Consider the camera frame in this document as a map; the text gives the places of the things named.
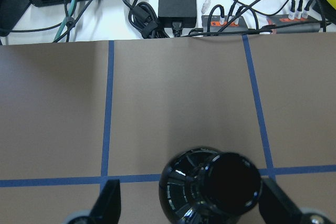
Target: white surface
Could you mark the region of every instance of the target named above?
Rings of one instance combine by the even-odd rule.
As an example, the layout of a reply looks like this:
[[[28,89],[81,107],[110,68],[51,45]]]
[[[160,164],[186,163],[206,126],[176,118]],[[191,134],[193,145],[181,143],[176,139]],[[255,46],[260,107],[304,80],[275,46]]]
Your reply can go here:
[[[158,11],[158,0],[139,0],[149,2],[154,10]],[[202,26],[201,22],[201,9],[205,0],[197,0],[198,9],[198,27]],[[242,0],[244,3],[249,4],[253,0]],[[277,11],[286,0],[263,0],[259,2],[255,9],[273,13]],[[209,9],[205,13],[209,14],[211,8],[216,4],[222,4],[227,14],[232,0],[212,0]],[[84,2],[79,2],[75,16],[79,10],[85,5]],[[280,12],[280,14],[289,13],[289,5]],[[140,33],[135,30],[127,20],[128,8],[123,4],[122,0],[94,0],[88,7],[75,29],[71,32],[70,41],[92,41],[92,40],[117,40],[117,39],[141,39]],[[320,15],[312,10],[310,15],[314,18],[320,19]],[[244,15],[246,23],[249,28],[254,28],[254,20],[249,12]],[[26,11],[25,15],[21,18],[14,29],[36,29],[55,25],[61,22],[64,18],[63,5],[55,5],[48,7],[35,7],[31,5]],[[266,25],[266,18],[258,15],[260,27]],[[171,29],[166,29],[171,36]],[[185,29],[183,34],[187,34],[189,29]],[[327,31],[336,31],[336,26],[330,25]],[[13,44],[33,44],[41,42],[51,42],[57,32],[57,29],[50,31],[43,31],[37,33],[11,33],[6,38],[1,38],[4,45]]]

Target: shiny black object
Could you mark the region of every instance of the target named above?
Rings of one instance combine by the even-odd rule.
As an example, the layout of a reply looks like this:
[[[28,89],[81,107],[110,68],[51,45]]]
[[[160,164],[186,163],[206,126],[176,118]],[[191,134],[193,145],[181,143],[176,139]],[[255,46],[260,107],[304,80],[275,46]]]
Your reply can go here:
[[[258,169],[237,153],[196,148],[166,165],[160,183],[162,209],[171,223],[237,223],[261,194]]]

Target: blue grid line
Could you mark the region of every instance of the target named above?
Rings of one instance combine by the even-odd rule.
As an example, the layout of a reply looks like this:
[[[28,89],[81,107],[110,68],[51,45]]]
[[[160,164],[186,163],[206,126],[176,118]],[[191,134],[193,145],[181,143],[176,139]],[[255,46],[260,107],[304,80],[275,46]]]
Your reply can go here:
[[[108,175],[111,114],[112,114],[112,91],[113,91],[113,68],[114,68],[114,41],[109,41],[108,72],[106,86],[105,121],[103,134],[103,149],[101,157],[101,176]]]
[[[246,61],[247,61],[248,72],[250,75],[250,80],[251,80],[251,85],[252,85],[254,103],[255,103],[256,111],[257,111],[261,141],[263,143],[268,176],[275,179],[272,154],[271,154],[271,150],[270,150],[270,146],[268,142],[264,113],[262,112],[261,100],[260,100],[260,95],[259,95],[256,73],[254,70],[254,65],[253,65],[253,60],[252,60],[251,48],[248,42],[247,35],[243,35],[242,38],[243,38],[243,44],[244,44],[244,49],[245,49],[245,56],[246,56]]]
[[[268,169],[259,169],[261,176],[268,175]],[[336,165],[280,167],[274,168],[275,175],[336,173]],[[107,179],[119,179],[121,183],[157,182],[161,174],[121,175],[107,177],[70,177],[70,178],[40,178],[40,179],[9,179],[0,180],[2,187],[28,186],[66,186],[66,185],[95,185],[105,183]]]

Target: white connector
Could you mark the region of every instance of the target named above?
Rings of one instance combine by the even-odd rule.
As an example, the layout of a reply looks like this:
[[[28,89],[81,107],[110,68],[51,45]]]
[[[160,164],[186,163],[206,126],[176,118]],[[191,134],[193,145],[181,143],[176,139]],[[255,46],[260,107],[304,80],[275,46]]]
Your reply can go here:
[[[225,22],[225,17],[222,18],[221,16],[219,17],[219,24],[222,26],[224,25],[224,22]]]
[[[295,19],[295,13],[290,10],[288,14],[288,18],[291,20]]]
[[[206,10],[208,10],[211,0],[205,0],[202,6],[202,14],[205,14]]]
[[[295,18],[300,19],[301,15],[302,15],[302,12],[299,11],[299,10],[296,10],[296,12],[295,12]]]
[[[302,18],[308,18],[309,11],[308,10],[303,10],[303,13],[301,15]]]

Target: screw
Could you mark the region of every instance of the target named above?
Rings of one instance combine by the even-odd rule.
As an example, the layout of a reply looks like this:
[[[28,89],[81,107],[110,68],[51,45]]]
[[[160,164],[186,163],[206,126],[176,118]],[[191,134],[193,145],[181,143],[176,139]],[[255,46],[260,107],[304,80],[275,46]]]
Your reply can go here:
[[[318,215],[310,216],[310,220],[312,224],[324,224],[324,219]]]

